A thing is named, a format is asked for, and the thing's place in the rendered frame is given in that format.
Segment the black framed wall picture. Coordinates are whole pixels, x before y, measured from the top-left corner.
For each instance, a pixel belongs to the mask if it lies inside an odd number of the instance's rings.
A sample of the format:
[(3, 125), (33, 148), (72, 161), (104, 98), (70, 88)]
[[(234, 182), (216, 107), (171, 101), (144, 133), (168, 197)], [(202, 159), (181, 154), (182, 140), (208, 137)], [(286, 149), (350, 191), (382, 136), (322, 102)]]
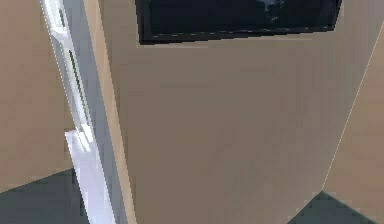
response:
[(135, 0), (142, 45), (332, 31), (341, 3), (342, 0)]

